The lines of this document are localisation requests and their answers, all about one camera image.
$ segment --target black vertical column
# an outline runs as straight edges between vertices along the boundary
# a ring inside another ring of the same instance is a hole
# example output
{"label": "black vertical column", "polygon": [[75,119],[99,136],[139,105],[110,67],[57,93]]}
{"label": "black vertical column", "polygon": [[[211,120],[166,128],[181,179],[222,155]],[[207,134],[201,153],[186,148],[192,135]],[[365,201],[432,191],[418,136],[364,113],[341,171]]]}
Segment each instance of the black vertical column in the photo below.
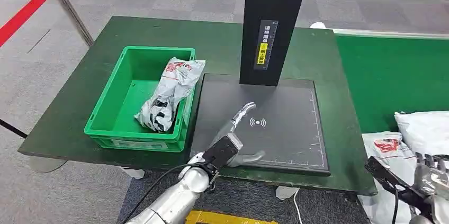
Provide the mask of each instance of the black vertical column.
{"label": "black vertical column", "polygon": [[241,84],[277,85],[301,2],[245,0]]}

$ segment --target red printed logo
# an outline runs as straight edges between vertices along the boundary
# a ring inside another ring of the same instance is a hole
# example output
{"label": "red printed logo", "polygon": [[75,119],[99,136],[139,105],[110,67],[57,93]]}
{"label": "red printed logo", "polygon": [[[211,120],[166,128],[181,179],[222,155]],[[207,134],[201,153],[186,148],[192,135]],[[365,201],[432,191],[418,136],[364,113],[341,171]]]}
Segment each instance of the red printed logo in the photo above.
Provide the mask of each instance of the red printed logo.
{"label": "red printed logo", "polygon": [[374,145],[377,146],[381,152],[388,153],[389,151],[398,150],[399,141],[393,138],[378,139],[374,142]]}
{"label": "red printed logo", "polygon": [[187,68],[187,70],[191,70],[192,69],[192,67],[190,65],[186,64],[185,62],[180,61],[180,62],[170,62],[167,65],[167,69],[165,71],[173,72],[177,68],[181,68],[183,66],[185,66]]}

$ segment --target white plastic bag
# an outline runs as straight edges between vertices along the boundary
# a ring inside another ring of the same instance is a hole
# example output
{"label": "white plastic bag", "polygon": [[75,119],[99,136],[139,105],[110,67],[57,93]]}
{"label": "white plastic bag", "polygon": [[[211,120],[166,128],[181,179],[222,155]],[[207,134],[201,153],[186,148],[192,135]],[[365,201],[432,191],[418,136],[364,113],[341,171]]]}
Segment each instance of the white plastic bag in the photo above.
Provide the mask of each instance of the white plastic bag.
{"label": "white plastic bag", "polygon": [[[412,185],[416,168],[416,157],[402,141],[398,132],[362,134],[368,157],[374,156],[382,165],[388,167],[406,183]],[[394,211],[394,195],[386,191],[374,180],[378,194],[358,196],[366,215],[373,224],[391,223]],[[399,201],[397,224],[408,224],[411,219],[409,205]]]}
{"label": "white plastic bag", "polygon": [[395,113],[394,118],[413,152],[449,155],[449,111]]}
{"label": "white plastic bag", "polygon": [[182,98],[187,97],[203,72],[205,60],[183,61],[172,58],[162,73],[153,96],[134,117],[143,127],[168,131]]}

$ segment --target green bin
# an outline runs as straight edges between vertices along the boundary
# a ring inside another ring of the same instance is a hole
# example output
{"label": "green bin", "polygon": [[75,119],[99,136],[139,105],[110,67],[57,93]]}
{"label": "green bin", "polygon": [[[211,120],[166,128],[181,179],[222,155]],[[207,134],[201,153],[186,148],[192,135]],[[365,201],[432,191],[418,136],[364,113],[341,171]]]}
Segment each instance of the green bin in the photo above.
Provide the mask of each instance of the green bin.
{"label": "green bin", "polygon": [[157,133],[134,118],[156,89],[168,61],[194,60],[192,48],[125,47],[87,121],[84,133],[104,148],[180,152],[195,90],[182,100],[169,131]]}

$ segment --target red barrier rope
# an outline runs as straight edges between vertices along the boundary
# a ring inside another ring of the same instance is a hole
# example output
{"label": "red barrier rope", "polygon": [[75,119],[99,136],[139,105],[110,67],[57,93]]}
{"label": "red barrier rope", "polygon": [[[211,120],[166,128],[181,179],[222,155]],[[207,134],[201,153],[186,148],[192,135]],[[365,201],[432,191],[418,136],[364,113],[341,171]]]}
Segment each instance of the red barrier rope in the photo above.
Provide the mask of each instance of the red barrier rope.
{"label": "red barrier rope", "polygon": [[25,23],[46,0],[31,0],[0,28],[0,47]]}

